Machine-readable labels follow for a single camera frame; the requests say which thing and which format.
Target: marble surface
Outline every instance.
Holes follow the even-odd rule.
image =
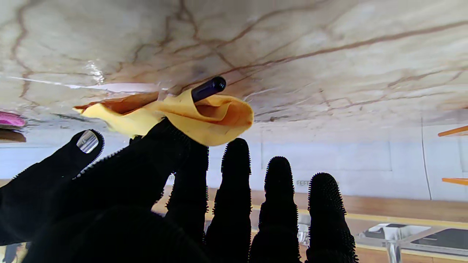
[[[279,140],[468,122],[466,0],[0,5],[0,110],[27,132],[101,126],[71,108],[215,75]]]

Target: black marker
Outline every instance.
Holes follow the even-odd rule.
[[[192,90],[193,102],[199,102],[207,97],[223,91],[226,88],[226,80],[222,77],[214,77],[211,80]]]

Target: pink object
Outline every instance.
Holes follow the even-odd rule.
[[[26,122],[16,114],[0,111],[0,124],[23,127],[26,124]]]

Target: white wall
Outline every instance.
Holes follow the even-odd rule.
[[[291,163],[297,192],[307,192],[307,182],[317,172],[328,172],[345,195],[399,197],[411,199],[468,201],[468,187],[442,182],[443,177],[468,178],[468,138],[438,137],[437,133],[460,125],[427,126],[395,131],[387,140],[366,143],[270,143],[261,129],[242,135],[250,148],[250,186],[262,190],[268,161],[277,155]],[[74,133],[60,135],[66,143]],[[125,147],[128,139],[105,133],[102,156]],[[12,178],[29,165],[52,154],[58,146],[17,148],[0,145],[0,178]],[[225,146],[210,148],[207,182],[221,183],[221,160]]]

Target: yellow cloth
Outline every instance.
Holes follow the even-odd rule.
[[[250,128],[254,120],[252,108],[244,101],[231,96],[212,95],[193,103],[191,90],[123,114],[106,107],[105,103],[74,110],[85,117],[102,119],[111,129],[131,138],[146,135],[166,116],[177,129],[205,146],[232,141]]]

